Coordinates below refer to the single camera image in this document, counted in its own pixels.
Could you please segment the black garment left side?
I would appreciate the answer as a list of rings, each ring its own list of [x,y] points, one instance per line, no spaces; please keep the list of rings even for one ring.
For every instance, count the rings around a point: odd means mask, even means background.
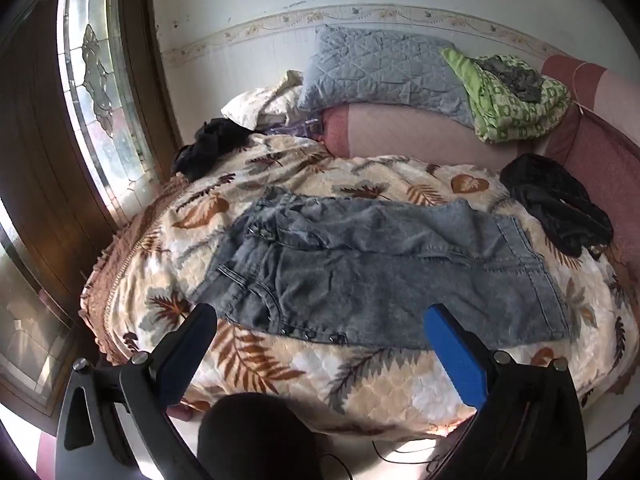
[[[189,182],[206,176],[222,156],[245,144],[254,131],[228,118],[204,122],[192,144],[183,145],[171,163],[172,174],[182,174]]]

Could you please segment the cream pillow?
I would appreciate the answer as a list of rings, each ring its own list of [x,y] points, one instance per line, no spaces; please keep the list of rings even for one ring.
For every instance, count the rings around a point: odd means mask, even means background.
[[[303,74],[288,70],[276,86],[243,92],[220,112],[224,118],[254,131],[293,125],[307,116],[297,106],[302,89]]]

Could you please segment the green patterned folded blanket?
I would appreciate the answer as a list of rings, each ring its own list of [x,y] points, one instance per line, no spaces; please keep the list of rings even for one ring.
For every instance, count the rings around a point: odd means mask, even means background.
[[[572,102],[570,90],[565,84],[541,74],[544,78],[541,102],[525,103],[514,96],[494,74],[482,70],[475,63],[477,58],[469,58],[453,48],[443,48],[440,53],[465,88],[475,133],[485,143],[541,138],[559,125]],[[517,58],[513,55],[495,55],[514,60]],[[517,59],[518,64],[528,65]]]

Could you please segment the stained glass wooden door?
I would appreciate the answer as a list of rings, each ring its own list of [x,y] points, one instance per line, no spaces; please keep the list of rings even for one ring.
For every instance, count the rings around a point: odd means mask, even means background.
[[[180,136],[152,0],[1,0],[1,403],[54,434],[80,295]]]

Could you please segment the pink padded headboard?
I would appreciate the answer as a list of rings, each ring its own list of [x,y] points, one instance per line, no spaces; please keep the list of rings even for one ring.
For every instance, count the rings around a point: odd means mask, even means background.
[[[611,257],[639,267],[639,87],[578,58],[541,70],[514,56],[442,54],[462,84],[468,126],[443,114],[380,103],[321,114],[322,141],[340,157],[404,155],[436,165],[499,170],[525,153],[558,162],[611,218]]]

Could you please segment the purple package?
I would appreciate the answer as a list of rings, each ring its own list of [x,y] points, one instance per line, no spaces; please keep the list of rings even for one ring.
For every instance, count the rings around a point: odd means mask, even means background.
[[[298,136],[299,138],[319,141],[323,136],[323,124],[319,117],[314,116],[294,122],[291,125],[269,127],[264,130],[264,133],[268,134],[268,136],[286,134],[287,136]]]

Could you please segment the black garment right side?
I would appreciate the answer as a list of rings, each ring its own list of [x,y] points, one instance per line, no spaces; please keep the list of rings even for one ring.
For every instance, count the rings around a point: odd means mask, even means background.
[[[612,243],[614,228],[610,217],[555,160],[523,154],[501,170],[500,182],[540,222],[544,234],[561,254],[578,258],[584,248],[603,248]]]

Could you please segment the black garment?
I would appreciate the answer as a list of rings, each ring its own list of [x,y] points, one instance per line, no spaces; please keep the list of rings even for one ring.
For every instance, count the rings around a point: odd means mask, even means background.
[[[222,156],[245,144],[254,131],[228,118],[204,122],[192,144],[183,145],[171,163],[172,174],[182,174],[189,182],[206,176]]]
[[[584,248],[603,248],[612,243],[614,228],[610,217],[555,160],[523,154],[501,170],[500,182],[540,222],[544,234],[561,254],[578,258]]]

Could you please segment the dark grey crumpled cloth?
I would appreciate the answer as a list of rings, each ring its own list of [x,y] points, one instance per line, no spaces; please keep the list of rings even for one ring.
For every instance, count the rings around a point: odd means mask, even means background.
[[[525,103],[541,102],[544,78],[528,65],[518,64],[518,59],[493,55],[477,58],[475,63],[482,70],[494,74],[514,96]]]

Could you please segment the grey quilted pillow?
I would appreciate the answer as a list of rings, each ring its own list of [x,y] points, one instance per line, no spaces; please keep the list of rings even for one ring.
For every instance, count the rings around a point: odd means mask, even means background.
[[[401,105],[472,127],[468,94],[442,56],[453,47],[410,32],[322,25],[297,106],[320,112],[352,103]]]

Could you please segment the grey washed denim pants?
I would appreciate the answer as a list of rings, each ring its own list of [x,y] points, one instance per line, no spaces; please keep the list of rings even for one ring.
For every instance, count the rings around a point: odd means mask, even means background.
[[[520,222],[465,200],[425,207],[268,188],[224,233],[192,300],[319,344],[426,349],[432,304],[493,349],[579,334]]]

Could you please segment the leaf pattern quilted bedspread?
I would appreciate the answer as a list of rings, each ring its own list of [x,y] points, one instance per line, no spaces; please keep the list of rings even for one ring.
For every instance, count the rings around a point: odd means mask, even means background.
[[[269,185],[420,206],[465,200],[474,209],[517,218],[580,333],[572,342],[515,347],[512,356],[534,365],[567,359],[585,404],[622,388],[638,352],[639,322],[618,255],[562,255],[484,162],[441,165],[426,155],[337,158],[313,140],[262,134],[250,136],[200,180],[171,179],[106,248],[82,293],[80,314],[109,361],[122,364],[152,350],[184,321],[224,231]],[[203,411],[240,392],[288,399],[305,422],[326,434],[444,436],[472,415],[433,352],[315,344],[221,318],[183,400]]]

